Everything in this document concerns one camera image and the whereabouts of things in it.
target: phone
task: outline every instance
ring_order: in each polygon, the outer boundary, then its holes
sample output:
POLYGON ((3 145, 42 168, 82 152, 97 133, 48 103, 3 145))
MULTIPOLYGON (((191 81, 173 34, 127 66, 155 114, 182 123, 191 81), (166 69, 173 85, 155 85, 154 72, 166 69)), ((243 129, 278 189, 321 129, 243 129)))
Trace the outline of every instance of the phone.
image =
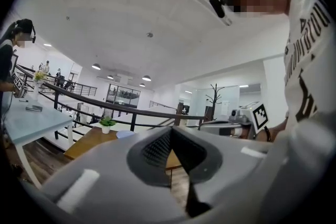
POLYGON ((28 106, 26 106, 26 110, 33 110, 33 111, 41 112, 42 111, 42 106, 28 105, 28 106))

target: light blue table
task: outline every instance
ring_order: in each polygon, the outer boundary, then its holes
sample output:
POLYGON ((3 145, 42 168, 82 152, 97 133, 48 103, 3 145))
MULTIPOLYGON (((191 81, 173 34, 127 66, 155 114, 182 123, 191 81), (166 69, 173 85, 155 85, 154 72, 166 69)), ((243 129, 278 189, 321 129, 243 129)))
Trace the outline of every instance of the light blue table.
POLYGON ((29 165, 22 147, 45 136, 48 132, 57 131, 65 126, 68 126, 69 146, 72 146, 72 118, 54 108, 41 105, 29 96, 22 100, 28 100, 28 102, 19 102, 18 98, 13 97, 11 108, 6 115, 5 126, 27 174, 39 188, 41 184, 29 165), (42 112, 26 110, 27 105, 42 106, 42 112))

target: white vase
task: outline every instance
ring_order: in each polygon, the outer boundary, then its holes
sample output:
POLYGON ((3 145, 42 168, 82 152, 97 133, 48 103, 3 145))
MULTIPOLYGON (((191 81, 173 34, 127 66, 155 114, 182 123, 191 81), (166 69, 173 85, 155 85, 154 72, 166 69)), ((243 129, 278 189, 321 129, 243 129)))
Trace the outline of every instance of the white vase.
POLYGON ((36 100, 36 101, 38 99, 38 87, 39 87, 39 83, 34 81, 33 100, 36 100))
POLYGON ((110 132, 110 126, 101 126, 101 131, 103 134, 108 134, 110 132))

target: shirt sleeve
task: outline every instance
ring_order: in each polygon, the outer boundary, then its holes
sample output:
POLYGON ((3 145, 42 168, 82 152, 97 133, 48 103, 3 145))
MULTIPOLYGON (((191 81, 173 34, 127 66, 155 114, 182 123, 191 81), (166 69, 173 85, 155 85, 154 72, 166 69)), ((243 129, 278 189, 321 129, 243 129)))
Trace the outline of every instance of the shirt sleeve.
POLYGON ((4 45, 0 49, 0 81, 6 81, 12 64, 13 48, 4 45))

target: fluorescent light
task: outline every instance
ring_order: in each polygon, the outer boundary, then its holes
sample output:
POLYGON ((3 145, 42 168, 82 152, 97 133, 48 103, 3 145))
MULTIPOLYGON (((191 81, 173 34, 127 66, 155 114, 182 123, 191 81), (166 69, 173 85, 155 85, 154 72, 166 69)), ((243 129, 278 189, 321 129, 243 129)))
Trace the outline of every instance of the fluorescent light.
POLYGON ((92 65, 92 68, 100 70, 100 65, 95 63, 94 65, 92 65))
POLYGON ((152 81, 152 79, 151 79, 151 77, 150 76, 143 76, 143 78, 142 78, 143 80, 145 80, 145 81, 152 81))

